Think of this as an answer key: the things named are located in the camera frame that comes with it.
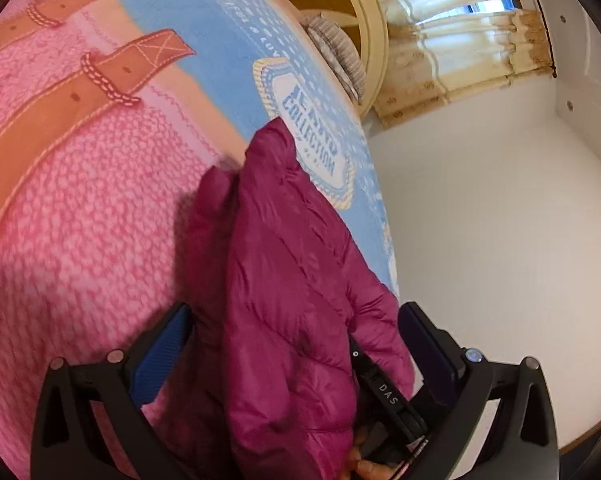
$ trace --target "pillow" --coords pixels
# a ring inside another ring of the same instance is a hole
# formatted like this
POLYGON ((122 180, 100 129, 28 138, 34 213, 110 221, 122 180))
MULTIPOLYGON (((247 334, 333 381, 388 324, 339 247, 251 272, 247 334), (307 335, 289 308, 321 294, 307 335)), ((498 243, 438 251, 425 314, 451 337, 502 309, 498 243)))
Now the pillow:
POLYGON ((332 72, 334 72, 334 74, 336 75, 338 81, 340 82, 341 86, 345 89, 345 92, 352 100, 352 102, 354 104, 360 104, 360 96, 356 91, 356 88, 354 88, 352 80, 349 78, 349 76, 341 66, 335 53, 332 51, 329 45, 323 40, 323 38, 319 34, 317 34, 311 28, 308 28, 307 34, 314 46, 316 46, 316 48, 321 52, 323 58, 325 59, 329 67, 332 69, 332 72))
POLYGON ((356 89, 358 104, 362 104, 365 95, 365 68, 351 38, 338 24, 323 16, 305 16, 303 26, 315 44, 316 37, 327 44, 356 89))

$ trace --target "magenta puffer jacket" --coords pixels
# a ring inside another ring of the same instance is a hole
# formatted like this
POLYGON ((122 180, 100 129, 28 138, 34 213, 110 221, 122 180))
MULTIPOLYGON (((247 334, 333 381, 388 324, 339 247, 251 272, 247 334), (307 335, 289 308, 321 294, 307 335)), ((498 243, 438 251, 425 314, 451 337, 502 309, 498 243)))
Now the magenta puffer jacket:
POLYGON ((188 238, 197 340, 175 450, 203 479, 335 480, 357 408, 348 334, 407 398, 414 372, 396 298, 282 120, 256 133, 240 173, 205 174, 188 238))

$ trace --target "sheer curtain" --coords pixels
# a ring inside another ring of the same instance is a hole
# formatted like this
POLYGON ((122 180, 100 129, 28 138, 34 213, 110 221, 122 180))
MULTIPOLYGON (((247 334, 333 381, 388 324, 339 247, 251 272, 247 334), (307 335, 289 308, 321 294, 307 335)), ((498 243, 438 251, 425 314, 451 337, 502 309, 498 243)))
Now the sheer curtain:
POLYGON ((393 126, 468 94, 553 71, 543 17, 507 10, 437 17, 486 0, 380 0, 389 30, 385 81, 375 102, 393 126))

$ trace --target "brown leather strap graphic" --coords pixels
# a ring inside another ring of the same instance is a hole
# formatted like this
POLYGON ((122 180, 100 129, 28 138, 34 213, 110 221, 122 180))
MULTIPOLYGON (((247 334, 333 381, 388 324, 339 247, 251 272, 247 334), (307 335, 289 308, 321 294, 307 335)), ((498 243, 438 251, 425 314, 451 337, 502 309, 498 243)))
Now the brown leather strap graphic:
POLYGON ((74 131, 132 96, 167 65, 195 52, 171 29, 138 38, 29 99, 0 131, 0 220, 36 165, 74 131))
POLYGON ((69 16, 95 0, 35 0, 24 12, 0 23, 0 50, 42 27, 59 27, 69 16))

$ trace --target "pink bedspread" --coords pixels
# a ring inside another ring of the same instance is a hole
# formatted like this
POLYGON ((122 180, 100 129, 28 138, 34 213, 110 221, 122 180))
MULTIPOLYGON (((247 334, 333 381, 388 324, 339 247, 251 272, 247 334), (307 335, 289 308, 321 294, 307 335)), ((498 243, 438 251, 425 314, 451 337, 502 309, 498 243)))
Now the pink bedspread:
MULTIPOLYGON (((68 22, 0 51, 0 127, 91 49, 68 22)), ((183 215, 219 154, 167 92, 140 94, 42 160, 0 225, 0 455, 21 479, 50 359, 125 348, 177 296, 183 215)))

